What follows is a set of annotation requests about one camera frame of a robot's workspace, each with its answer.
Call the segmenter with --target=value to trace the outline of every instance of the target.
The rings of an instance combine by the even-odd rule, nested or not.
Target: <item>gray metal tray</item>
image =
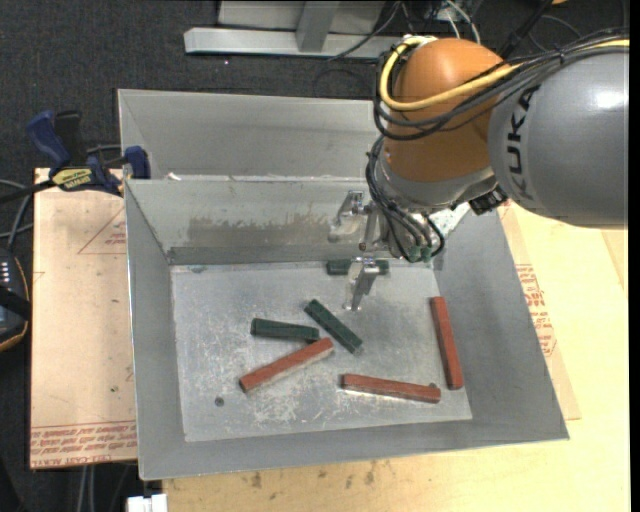
[[[170,95],[167,103],[162,100],[164,93],[135,92],[126,99],[128,122],[138,116],[135,98],[143,97],[145,123],[153,126],[153,112],[164,117],[168,110],[176,130],[182,130],[177,137],[184,138],[189,131],[186,105],[197,105],[202,118],[206,97],[217,112],[224,104],[219,95],[183,96],[186,103],[180,102],[180,95]],[[243,97],[232,98],[234,108],[242,101]],[[247,101],[255,105],[259,100],[247,97]],[[273,98],[265,101],[270,104]],[[308,101],[317,108],[316,100]],[[294,103],[303,114],[305,102]],[[356,119],[354,112],[361,115],[364,103],[322,105],[328,117],[333,108],[344,115],[354,107],[350,114]],[[123,133],[134,133],[134,128],[129,124]],[[353,133],[363,137],[367,130],[354,128]],[[156,154],[162,138],[141,137],[123,142],[154,140],[147,149]],[[308,151],[322,153],[318,148]],[[354,240],[338,244],[326,239],[328,222],[346,191],[362,187],[357,161],[352,158],[343,170],[346,179],[292,178],[295,169],[283,163],[279,174],[288,178],[238,181],[237,176],[224,177],[224,169],[212,165],[208,175],[179,182],[127,184],[142,478],[567,437],[495,215],[467,215],[449,235],[447,250],[434,268],[394,262],[390,274],[378,278],[372,296],[363,300],[362,312],[341,312],[346,279],[327,276],[322,264],[353,255],[360,236],[355,233]],[[159,168],[157,175],[166,170]],[[466,379],[464,390],[457,392],[444,385],[428,313],[426,301],[437,294],[447,299]],[[273,319],[312,325],[302,313],[312,298],[363,334],[367,343],[363,355],[355,358],[336,344],[329,359],[245,396],[237,387],[242,373],[301,346],[250,336],[251,318],[273,314]],[[338,375],[347,369],[434,382],[445,392],[437,405],[354,395],[337,387]],[[222,398],[224,405],[216,405],[216,398]]]

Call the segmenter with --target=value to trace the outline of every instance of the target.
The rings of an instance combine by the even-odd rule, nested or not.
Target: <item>cable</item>
[[[122,146],[120,144],[98,144],[95,148],[87,149],[87,155],[91,155],[93,153],[102,153],[103,151],[122,151]]]
[[[56,184],[51,181],[43,181],[42,183],[38,183],[36,185],[31,185],[29,187],[22,187],[20,190],[16,192],[12,192],[11,194],[7,194],[5,196],[0,197],[0,205],[10,203],[11,201],[15,201],[16,199],[21,199],[28,195],[34,194],[36,192],[40,192],[41,190],[46,190],[51,187],[55,187]]]
[[[401,2],[401,6],[402,6],[402,12],[404,14],[404,18],[405,20],[407,20],[407,26],[409,27],[409,30],[411,31],[411,33],[415,34],[416,29],[413,28],[413,24],[411,23],[411,17],[409,16],[409,11],[407,10],[406,2]]]
[[[398,208],[398,205],[395,202],[390,201],[386,198],[381,190],[378,188],[377,183],[375,182],[374,171],[378,161],[379,153],[382,148],[384,138],[382,136],[378,137],[374,142],[371,152],[369,153],[369,162],[367,164],[365,176],[367,179],[367,184],[369,185],[369,191],[371,193],[371,198],[380,208],[381,213],[385,216],[387,220],[387,224],[389,225],[389,230],[391,235],[393,236],[395,243],[400,251],[402,257],[406,259],[410,263],[415,263],[416,259],[412,259],[404,249],[403,244],[400,242],[398,235],[395,231],[395,227],[392,221],[400,224],[413,238],[413,245],[422,247],[423,245],[427,245],[431,247],[431,236],[428,231],[425,230],[424,226],[421,225],[416,219],[414,219],[411,215],[402,211]]]
[[[447,15],[447,20],[449,20],[449,25],[451,25],[451,28],[456,35],[456,39],[460,39],[460,32],[458,32],[458,27],[456,27],[456,23],[455,21],[453,21],[451,13],[449,11],[446,11],[445,14]]]
[[[625,0],[620,0],[620,7],[622,8],[622,26],[629,26],[629,14],[627,13],[627,2]]]
[[[122,486],[124,485],[124,480],[129,473],[129,469],[131,469],[131,465],[125,464],[124,470],[122,471],[122,475],[120,475],[120,479],[116,485],[115,491],[113,491],[113,498],[111,499],[111,504],[107,509],[107,512],[114,512],[116,504],[118,503],[118,498],[120,497],[120,491],[122,490]]]
[[[393,21],[393,19],[396,17],[396,14],[398,14],[398,10],[400,8],[400,4],[401,2],[395,2],[393,4],[393,7],[391,8],[391,14],[389,15],[389,18],[387,19],[387,21],[385,21],[379,28],[377,28],[376,30],[374,30],[373,32],[371,32],[371,34],[369,34],[368,36],[366,36],[364,39],[362,39],[358,44],[352,46],[351,48],[349,48],[348,50],[345,50],[337,55],[334,55],[333,57],[327,59],[327,62],[331,62],[334,60],[338,60],[338,59],[342,59],[343,57],[346,57],[347,55],[355,52],[356,50],[358,50],[359,48],[361,48],[362,46],[364,46],[367,42],[369,42],[372,38],[374,38],[375,36],[377,36],[380,32],[382,32],[384,29],[386,29],[391,22]]]
[[[518,47],[520,42],[527,37],[527,34],[531,31],[534,25],[540,19],[540,16],[546,11],[552,4],[553,0],[540,0],[538,8],[527,18],[527,20],[516,30],[509,34],[507,41],[502,45],[502,48],[498,51],[498,55],[503,59],[509,57],[513,51]]]
[[[13,226],[11,227],[11,231],[9,232],[9,239],[7,240],[7,250],[10,252],[13,251],[13,244],[16,240],[16,236],[18,235],[18,228],[20,226],[20,223],[22,222],[25,212],[27,211],[27,206],[29,206],[31,197],[31,195],[28,195],[22,200],[20,209],[18,210],[15,219],[13,220]]]
[[[82,504],[84,503],[84,487],[87,481],[87,466],[82,468],[82,478],[80,480],[80,492],[78,494],[78,504],[76,505],[76,512],[82,512]]]
[[[449,101],[458,96],[469,95],[471,94],[471,91],[475,89],[486,88],[488,86],[495,84],[499,80],[502,80],[502,79],[506,80],[507,78],[512,79],[515,76],[515,74],[519,72],[519,68],[521,66],[524,66],[526,69],[531,69],[535,67],[534,65],[536,65],[539,62],[539,59],[538,60],[533,59],[532,61],[524,61],[524,62],[518,62],[518,63],[509,63],[508,61],[505,61],[500,64],[500,66],[503,66],[503,67],[497,68],[489,74],[484,74],[484,73],[480,74],[476,78],[470,81],[467,81],[464,84],[458,87],[455,87],[453,89],[450,89],[448,91],[445,91],[443,93],[436,94],[429,98],[425,98],[418,101],[412,101],[412,102],[406,102],[406,103],[398,102],[393,98],[391,98],[389,94],[389,79],[390,79],[393,67],[395,66],[399,57],[404,52],[406,52],[409,48],[413,46],[419,46],[424,42],[425,42],[424,38],[421,38],[419,36],[413,36],[403,40],[398,45],[398,47],[395,48],[395,50],[389,54],[389,57],[383,64],[382,72],[380,74],[378,92],[382,101],[384,101],[386,105],[388,105],[390,108],[394,110],[405,111],[405,112],[420,110],[423,108],[427,108],[427,107],[442,103],[444,101]],[[568,46],[568,47],[555,50],[553,52],[548,52],[548,55],[547,55],[548,58],[546,60],[549,60],[549,58],[557,59],[562,63],[567,60],[570,53],[579,52],[583,49],[606,48],[609,46],[629,46],[629,40],[618,38],[617,40],[614,40],[614,41],[605,41],[597,44],[592,43],[587,45],[577,45],[576,47]]]
[[[483,3],[484,3],[484,0],[476,0],[475,5],[473,6],[473,11],[471,11],[471,15],[469,16],[469,19],[471,20],[476,19],[476,14],[478,14],[478,11],[480,10],[480,7],[482,6]]]
[[[568,30],[570,30],[578,39],[582,37],[582,34],[580,32],[578,32],[578,30],[571,25],[571,23],[568,23],[560,18],[556,18],[555,16],[551,16],[549,14],[544,14],[540,17],[541,20],[550,20],[550,21],[555,21],[556,23],[559,23],[560,25],[562,25],[563,27],[567,28]],[[545,48],[542,44],[540,44],[538,42],[538,40],[534,37],[533,35],[533,31],[529,32],[529,40],[533,43],[533,45],[540,51],[543,52],[548,52],[549,49]]]
[[[11,181],[11,180],[5,180],[5,179],[0,179],[0,184],[2,185],[7,185],[9,187],[13,187],[13,188],[17,188],[19,190],[24,190],[27,187],[25,187],[24,185],[17,183],[15,181]],[[31,229],[33,227],[33,224],[28,224],[26,226],[23,226],[21,228],[19,228],[20,226],[20,222],[22,222],[22,218],[24,217],[24,214],[26,212],[27,206],[29,204],[29,201],[31,199],[31,195],[25,197],[25,199],[22,201],[22,205],[20,206],[20,209],[18,210],[18,213],[16,214],[16,217],[13,221],[13,226],[11,228],[11,231],[7,231],[5,233],[0,233],[0,238],[6,238],[9,237],[8,240],[8,249],[11,250],[13,247],[13,243],[15,241],[15,237],[19,234],[19,233],[24,233],[25,231],[28,231],[29,229]]]
[[[444,235],[442,234],[442,231],[440,231],[440,228],[436,226],[436,223],[433,222],[428,215],[426,217],[427,217],[427,222],[429,224],[429,227],[436,234],[439,241],[438,248],[431,253],[431,257],[435,258],[438,254],[440,254],[444,250]]]
[[[626,47],[618,47],[618,48],[593,47],[593,48],[581,51],[577,56],[573,54],[569,54],[564,58],[569,58],[570,60],[577,59],[577,58],[586,58],[587,56],[590,56],[590,55],[602,53],[605,51],[611,52],[613,50],[627,51],[627,48]],[[491,110],[492,108],[497,106],[499,103],[506,100],[509,96],[524,89],[528,85],[538,81],[540,75],[547,73],[553,69],[557,69],[559,65],[562,65],[562,59],[560,59],[560,62],[553,61],[553,60],[545,61],[543,57],[544,56],[534,59],[535,66],[531,69],[527,69],[527,67],[533,66],[533,64],[527,64],[523,66],[523,68],[520,70],[520,73],[512,80],[510,81],[505,80],[502,83],[494,84],[491,87],[487,88],[486,90],[480,91],[474,96],[463,101],[451,111],[438,116],[434,116],[432,118],[423,119],[420,121],[409,121],[409,120],[402,120],[402,119],[391,117],[389,114],[387,114],[384,111],[384,109],[380,105],[379,98],[375,98],[374,99],[374,121],[376,122],[376,126],[378,127],[378,129],[381,131],[383,135],[396,140],[416,140],[420,137],[424,137],[432,133],[435,133],[436,131],[451,131],[451,130],[457,129],[460,126],[463,126],[464,124],[472,121],[479,115],[482,115],[483,113],[486,113],[487,111]],[[494,103],[493,105],[486,107],[481,112],[476,113],[471,118],[465,120],[462,123],[459,123],[456,126],[453,126],[453,127],[448,126],[447,128],[444,127],[444,125],[447,124],[454,117],[460,114],[463,114],[473,108],[476,108],[477,106],[482,105],[483,103],[486,103],[488,99],[503,93],[504,93],[503,97],[500,100],[498,100],[497,103]],[[410,135],[403,135],[403,136],[396,135],[394,133],[389,132],[382,125],[379,119],[380,117],[382,117],[383,119],[387,120],[390,123],[394,123],[400,126],[410,126],[419,131],[415,134],[410,134]]]
[[[96,487],[96,465],[94,464],[91,466],[91,476],[89,478],[89,510],[91,512],[96,512],[95,487]]]
[[[458,12],[458,14],[462,16],[462,19],[464,19],[464,21],[466,21],[469,24],[469,26],[471,27],[471,32],[473,33],[473,38],[475,39],[476,43],[481,44],[480,33],[478,32],[478,29],[476,28],[475,23],[473,23],[473,21],[471,20],[471,17],[462,10],[462,7],[452,2],[451,0],[447,0],[447,5],[455,9]]]
[[[314,98],[328,97],[327,93],[320,94],[319,86],[320,84],[323,83],[323,78],[327,77],[332,73],[342,74],[342,75],[346,75],[348,77],[353,78],[354,81],[357,83],[357,87],[361,90],[369,89],[369,81],[365,80],[364,77],[358,75],[357,73],[354,73],[353,71],[349,71],[348,69],[329,68],[329,69],[324,69],[314,77],[313,82],[311,83],[311,90]],[[368,93],[367,95],[363,95],[359,99],[367,99],[367,100],[371,99],[371,93]]]

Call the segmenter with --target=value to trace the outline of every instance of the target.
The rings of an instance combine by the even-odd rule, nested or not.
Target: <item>cardboard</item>
[[[125,237],[121,198],[35,195],[32,469],[136,458]]]
[[[527,243],[520,229],[518,216],[527,212],[512,203],[500,208],[500,219],[507,235],[509,248],[520,277],[520,283],[529,306],[529,312],[536,329],[540,347],[551,375],[551,381],[562,409],[565,420],[580,419],[580,408],[576,400],[569,375],[560,352],[560,346],[553,330],[552,318],[544,299],[544,291],[540,288],[538,276],[534,268]]]

